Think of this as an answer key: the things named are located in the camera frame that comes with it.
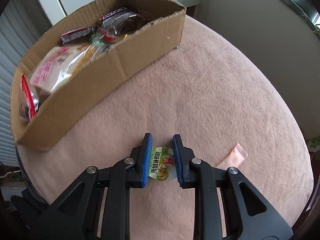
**white cable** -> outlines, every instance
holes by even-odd
[[[20,171],[9,171],[9,172],[7,172],[4,176],[0,176],[0,179],[5,178],[8,174],[17,173],[17,172],[20,172]]]

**pink sachet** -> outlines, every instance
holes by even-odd
[[[245,152],[242,146],[237,143],[228,156],[218,164],[217,168],[222,170],[226,170],[229,167],[238,168],[247,157],[248,154]]]

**triangular cutout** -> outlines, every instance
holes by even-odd
[[[70,216],[76,215],[85,183],[81,182],[70,195],[59,205],[58,211]]]
[[[245,183],[240,183],[239,187],[249,216],[253,217],[257,214],[267,211],[267,207]]]

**pink fabric surface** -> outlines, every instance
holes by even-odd
[[[313,187],[300,129],[280,95],[238,49],[190,17],[178,49],[130,78],[46,153],[19,147],[32,183],[52,203],[88,166],[113,166],[154,136],[154,147],[186,147],[212,166],[240,143],[242,173],[293,225]],[[194,191],[149,179],[131,190],[131,238],[192,239]]]

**white wall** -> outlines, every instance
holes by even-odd
[[[320,40],[302,18],[280,0],[203,0],[197,14],[264,73],[306,138],[320,136]]]

